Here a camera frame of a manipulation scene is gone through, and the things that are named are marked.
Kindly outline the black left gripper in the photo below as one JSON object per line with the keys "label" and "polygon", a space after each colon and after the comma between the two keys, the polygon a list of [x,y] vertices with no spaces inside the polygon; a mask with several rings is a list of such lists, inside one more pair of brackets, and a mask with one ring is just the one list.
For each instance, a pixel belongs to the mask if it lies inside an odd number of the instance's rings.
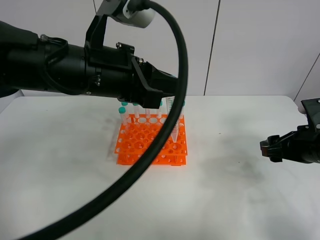
{"label": "black left gripper", "polygon": [[145,109],[158,109],[163,98],[174,96],[178,82],[176,76],[135,55],[130,56],[130,66],[128,81],[121,87],[118,100]]}

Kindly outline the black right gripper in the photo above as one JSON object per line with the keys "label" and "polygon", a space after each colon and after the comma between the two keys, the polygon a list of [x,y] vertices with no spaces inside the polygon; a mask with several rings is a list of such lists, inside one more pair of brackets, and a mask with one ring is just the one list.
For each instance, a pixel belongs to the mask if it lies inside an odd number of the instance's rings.
{"label": "black right gripper", "polygon": [[289,160],[298,163],[320,162],[320,100],[318,98],[301,101],[307,117],[307,125],[297,127],[282,137],[269,136],[259,143],[263,157],[273,163]]}

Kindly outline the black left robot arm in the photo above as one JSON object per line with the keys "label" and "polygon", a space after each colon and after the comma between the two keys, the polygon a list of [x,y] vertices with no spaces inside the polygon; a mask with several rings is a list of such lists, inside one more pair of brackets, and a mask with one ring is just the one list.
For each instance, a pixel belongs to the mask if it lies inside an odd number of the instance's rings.
{"label": "black left robot arm", "polygon": [[0,24],[0,95],[19,90],[116,98],[155,109],[178,79],[134,55],[134,48],[92,48]]}

